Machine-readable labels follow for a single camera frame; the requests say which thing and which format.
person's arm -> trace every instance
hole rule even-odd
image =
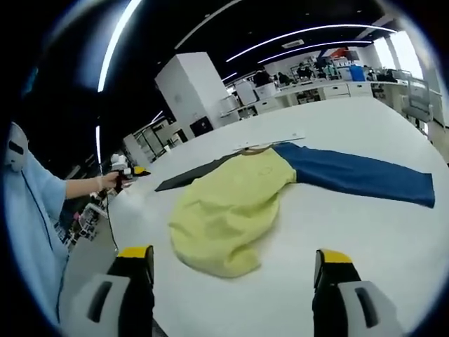
[[[92,192],[100,192],[105,188],[113,188],[116,186],[118,176],[118,172],[110,172],[105,176],[95,178],[66,180],[65,199],[82,197]]]

workstation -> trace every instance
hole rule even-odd
[[[118,185],[70,218],[65,335],[399,337],[424,322],[449,275],[448,92],[414,30],[343,2],[282,0],[273,25],[255,0],[185,21],[187,4],[122,6],[92,82],[124,103],[93,118],[90,156]],[[164,20],[179,30],[154,36]]]

chair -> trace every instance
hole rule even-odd
[[[429,84],[421,79],[408,77],[408,95],[402,112],[424,123],[434,119],[430,104]]]

black fabric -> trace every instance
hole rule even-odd
[[[184,187],[193,183],[195,179],[204,177],[206,174],[212,172],[213,170],[220,167],[221,164],[226,162],[226,160],[238,156],[240,152],[235,152],[233,154],[228,154],[220,159],[216,159],[210,163],[201,165],[199,167],[193,168],[190,171],[184,172],[178,176],[167,179],[163,181],[157,188],[156,192],[171,190],[172,188]]]

white tabletop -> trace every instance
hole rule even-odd
[[[245,141],[304,132],[298,145],[337,150],[431,172],[436,203],[416,204],[291,184],[262,266],[236,279],[197,272],[170,245],[168,220],[184,188],[155,192],[167,178],[217,159]],[[110,216],[120,247],[154,245],[154,318],[169,337],[313,336],[315,250],[348,254],[364,280],[396,305],[405,331],[419,324],[449,271],[449,169],[431,143],[373,98],[298,105],[219,128],[162,156],[116,197]]]

